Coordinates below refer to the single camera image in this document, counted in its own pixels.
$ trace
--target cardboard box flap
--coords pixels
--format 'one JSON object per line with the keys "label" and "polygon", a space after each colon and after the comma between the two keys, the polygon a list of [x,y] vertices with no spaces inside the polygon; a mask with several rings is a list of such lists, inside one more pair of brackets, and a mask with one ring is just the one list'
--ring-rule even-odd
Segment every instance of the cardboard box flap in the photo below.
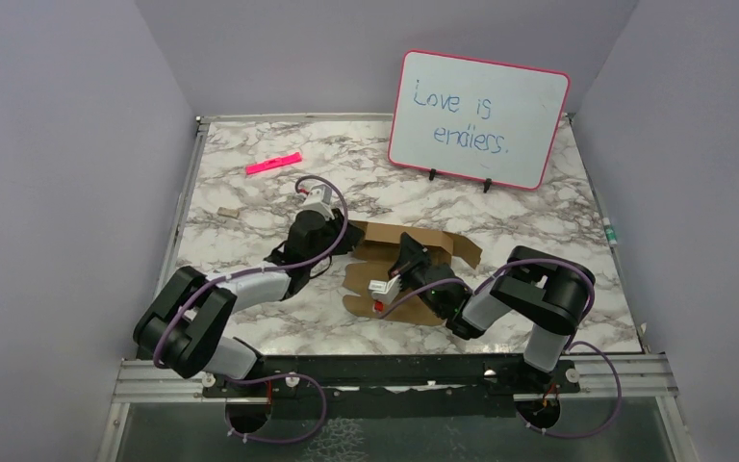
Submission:
{"label": "cardboard box flap", "polygon": [[483,249],[466,236],[446,232],[444,234],[449,236],[454,244],[453,255],[462,258],[472,269],[477,268],[477,265],[480,264],[480,256],[483,254]]}
{"label": "cardboard box flap", "polygon": [[429,247],[436,262],[451,262],[454,240],[443,231],[365,221],[352,223],[365,232],[364,241],[352,252],[360,260],[384,262],[388,264],[388,269],[400,252],[400,235],[408,233],[413,239]]}

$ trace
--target cardboard piece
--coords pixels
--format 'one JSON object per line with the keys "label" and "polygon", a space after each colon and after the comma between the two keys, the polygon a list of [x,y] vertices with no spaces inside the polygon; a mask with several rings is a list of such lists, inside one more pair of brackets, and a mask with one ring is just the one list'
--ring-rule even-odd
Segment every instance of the cardboard piece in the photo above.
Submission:
{"label": "cardboard piece", "polygon": [[[451,264],[451,257],[456,256],[473,269],[480,264],[480,247],[459,234],[394,224],[355,220],[351,222],[365,232],[364,240],[352,252],[355,258],[364,260],[365,263],[347,265],[344,277],[344,287],[358,294],[345,295],[343,300],[344,308],[355,316],[374,319],[378,317],[372,310],[375,300],[370,297],[368,285],[372,279],[389,280],[387,271],[397,260],[401,233],[408,233],[426,246],[433,263]],[[416,296],[397,307],[385,320],[420,325],[440,325],[444,322]]]}

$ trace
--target pink whiteboard frame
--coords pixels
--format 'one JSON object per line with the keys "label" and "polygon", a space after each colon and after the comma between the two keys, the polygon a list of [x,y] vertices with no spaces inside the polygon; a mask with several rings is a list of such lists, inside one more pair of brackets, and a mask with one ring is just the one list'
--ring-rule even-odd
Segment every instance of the pink whiteboard frame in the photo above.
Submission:
{"label": "pink whiteboard frame", "polygon": [[[562,106],[560,106],[560,108],[559,108],[559,115],[557,116],[557,125],[559,124],[559,119],[562,118],[562,111],[565,108],[565,102],[568,100],[568,90],[571,89],[571,77],[569,77],[568,74],[566,74],[565,72],[560,72],[560,71],[557,71],[557,70],[540,69],[538,67],[531,67],[531,66],[527,66],[527,65],[498,63],[496,61],[478,60],[478,59],[475,59],[475,58],[468,58],[468,57],[465,57],[465,56],[449,55],[449,54],[446,54],[446,53],[438,53],[438,52],[435,52],[435,51],[409,50],[409,51],[407,51],[403,55],[403,60],[401,61],[401,65],[400,65],[400,80],[398,81],[398,85],[397,85],[397,96],[395,97],[395,112],[393,114],[393,127],[392,127],[392,131],[390,132],[390,143],[389,143],[389,146],[387,147],[387,159],[389,159],[390,162],[393,163],[396,166],[399,166],[399,167],[409,167],[409,168],[417,168],[418,170],[424,170],[424,171],[431,171],[432,170],[432,168],[420,167],[420,166],[410,166],[408,164],[403,164],[403,163],[400,163],[400,162],[395,162],[392,159],[392,157],[390,156],[390,154],[392,153],[393,139],[394,139],[394,135],[395,135],[395,119],[397,118],[397,104],[398,104],[398,102],[400,100],[400,87],[403,84],[403,66],[406,63],[406,56],[409,55],[410,53],[422,53],[422,54],[426,54],[426,55],[443,56],[445,58],[454,58],[456,60],[474,61],[476,63],[485,63],[485,64],[494,64],[494,65],[504,65],[504,66],[507,66],[507,67],[515,67],[515,68],[518,68],[518,69],[527,69],[527,70],[533,70],[533,71],[536,71],[536,72],[545,72],[545,73],[548,73],[548,74],[561,75],[561,76],[565,77],[565,79],[568,81],[568,85],[565,87],[565,96],[562,97]],[[536,191],[540,186],[542,186],[543,179],[546,176],[546,168],[548,168],[548,159],[550,159],[550,151],[553,148],[553,141],[554,141],[554,139],[556,139],[556,130],[557,130],[557,127],[554,126],[553,127],[553,134],[551,134],[551,137],[550,137],[550,145],[548,146],[548,154],[546,155],[546,161],[543,164],[543,172],[542,172],[542,174],[540,174],[540,182],[537,183],[537,186],[534,186],[532,188],[528,188],[528,187],[525,187],[525,186],[511,185],[511,184],[508,184],[508,183],[501,183],[499,181],[492,181],[492,184],[493,185],[500,185],[500,186],[507,186],[509,188],[517,188],[517,189],[526,190],[526,191]],[[450,171],[440,171],[440,170],[437,170],[437,169],[435,171],[438,172],[438,173],[441,173],[443,175],[456,176],[456,177],[459,177],[459,178],[465,178],[467,180],[472,180],[472,181],[481,181],[481,182],[482,181],[486,181],[486,178],[475,178],[475,177],[472,177],[472,176],[461,175],[459,173],[452,173]]]}

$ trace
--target black metal bar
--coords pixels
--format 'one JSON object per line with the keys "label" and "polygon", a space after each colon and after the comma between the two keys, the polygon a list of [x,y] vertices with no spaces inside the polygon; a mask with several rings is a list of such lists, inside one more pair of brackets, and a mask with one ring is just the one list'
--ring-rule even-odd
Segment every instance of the black metal bar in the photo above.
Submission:
{"label": "black metal bar", "polygon": [[[248,378],[276,373],[296,372],[310,375],[324,387],[360,387],[361,389],[395,386],[480,385],[490,395],[542,393],[536,386],[518,380],[522,364],[520,354],[424,354],[424,355],[316,355],[265,356]],[[560,393],[576,393],[579,386],[565,378],[572,361],[560,361],[553,379]],[[275,398],[294,396],[299,387],[287,387],[284,381],[273,385]],[[226,384],[203,389],[206,398],[254,396],[252,388]]]}

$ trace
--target whiteboard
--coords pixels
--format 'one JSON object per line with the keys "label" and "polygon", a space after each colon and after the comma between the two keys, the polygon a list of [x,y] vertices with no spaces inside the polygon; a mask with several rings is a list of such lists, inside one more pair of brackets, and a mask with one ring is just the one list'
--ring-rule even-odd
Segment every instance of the whiteboard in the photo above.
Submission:
{"label": "whiteboard", "polygon": [[409,51],[390,162],[535,190],[569,83],[562,72]]}

